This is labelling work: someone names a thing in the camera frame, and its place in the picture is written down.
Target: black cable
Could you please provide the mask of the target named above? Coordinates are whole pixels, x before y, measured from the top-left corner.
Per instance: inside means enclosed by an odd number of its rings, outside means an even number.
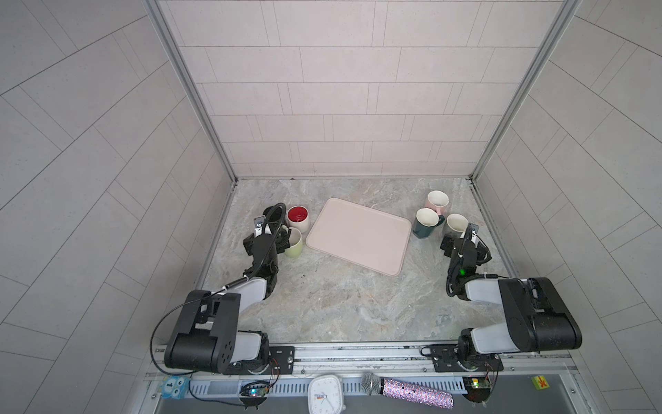
[[[269,218],[271,218],[271,215],[276,211],[276,208],[278,208],[278,207],[281,207],[283,209],[283,211],[285,211],[286,208],[287,208],[284,203],[278,203],[278,204],[275,204],[274,206],[272,206],[271,209],[269,210],[269,212],[267,213],[267,215],[265,216],[265,222],[266,223],[268,223]],[[257,274],[258,270],[260,270],[260,268],[264,264],[264,261],[267,260],[267,257],[269,256],[269,252],[271,252],[271,249],[276,244],[276,238],[278,237],[278,234],[281,231],[281,227],[283,226],[284,222],[285,222],[285,215],[281,214],[281,218],[278,220],[278,227],[276,228],[276,231],[271,236],[271,244],[269,245],[269,248],[266,250],[265,254],[262,256],[262,260],[260,260],[260,264],[258,266],[256,266],[255,268],[253,268],[253,272],[251,272],[251,274],[248,275],[248,276],[244,275],[244,277],[246,278],[246,281],[251,280]],[[218,295],[220,292],[226,290],[227,288],[228,288],[228,285],[225,285],[220,290],[218,290],[218,291],[212,293],[211,295],[209,295],[209,297],[212,297],[214,295]],[[152,357],[152,363],[154,364],[154,366],[156,367],[157,370],[159,370],[160,372],[162,372],[165,375],[182,376],[182,375],[194,374],[195,372],[197,372],[197,371],[188,371],[188,372],[176,373],[176,372],[166,372],[166,371],[164,371],[163,368],[161,368],[159,366],[159,364],[156,363],[156,359],[154,358],[154,351],[153,351],[152,344],[154,343],[154,335],[156,335],[156,330],[159,329],[159,326],[163,323],[164,319],[168,315],[170,315],[171,313],[173,313],[174,311],[176,311],[180,307],[183,307],[183,306],[186,306],[190,303],[194,303],[194,302],[198,302],[198,301],[202,301],[202,299],[194,299],[192,301],[184,302],[181,305],[177,305],[174,308],[170,309],[170,311],[168,311],[168,313],[166,313],[161,318],[161,320],[156,324],[156,326],[154,327],[154,330],[152,331],[152,336],[150,336],[150,356]]]
[[[225,404],[225,405],[233,405],[235,407],[245,407],[244,404],[227,403],[227,402],[221,401],[219,399],[202,399],[200,397],[197,397],[193,393],[193,391],[191,390],[191,380],[189,380],[189,393],[191,394],[191,397],[195,398],[198,401],[204,401],[204,402],[207,402],[207,403],[221,403],[221,404]]]

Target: mug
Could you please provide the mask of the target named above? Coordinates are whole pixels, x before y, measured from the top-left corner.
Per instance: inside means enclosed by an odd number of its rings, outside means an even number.
[[[290,247],[285,249],[285,255],[292,259],[296,259],[301,255],[303,251],[303,237],[301,236],[301,231],[295,227],[291,228],[292,232],[290,233]]]
[[[437,216],[444,215],[448,207],[448,196],[446,193],[434,190],[428,193],[428,198],[425,199],[425,208],[432,209],[437,212]]]
[[[418,238],[426,238],[432,234],[432,231],[439,224],[439,216],[433,209],[419,209],[416,212],[416,222],[414,224],[414,234]]]
[[[467,226],[469,226],[469,220],[463,215],[455,213],[448,215],[444,225],[444,236],[458,238],[467,230]]]
[[[308,210],[302,205],[296,205],[287,211],[287,226],[298,229],[302,233],[310,230]]]

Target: pink tray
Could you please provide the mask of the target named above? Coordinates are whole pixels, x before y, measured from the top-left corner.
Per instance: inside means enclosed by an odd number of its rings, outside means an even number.
[[[402,270],[412,225],[409,220],[330,198],[306,238],[311,249],[388,276]]]

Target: clock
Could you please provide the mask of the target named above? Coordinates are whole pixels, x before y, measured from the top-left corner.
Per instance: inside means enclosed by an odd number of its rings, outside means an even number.
[[[345,409],[342,381],[335,375],[317,377],[308,386],[310,414],[339,414]]]

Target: rhinestone microphone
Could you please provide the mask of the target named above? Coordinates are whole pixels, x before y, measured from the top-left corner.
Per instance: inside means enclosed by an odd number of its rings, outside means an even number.
[[[381,394],[390,398],[431,405],[432,407],[453,408],[453,395],[451,393],[418,386],[410,382],[382,378],[372,373],[364,374],[361,378],[361,391],[367,395]]]

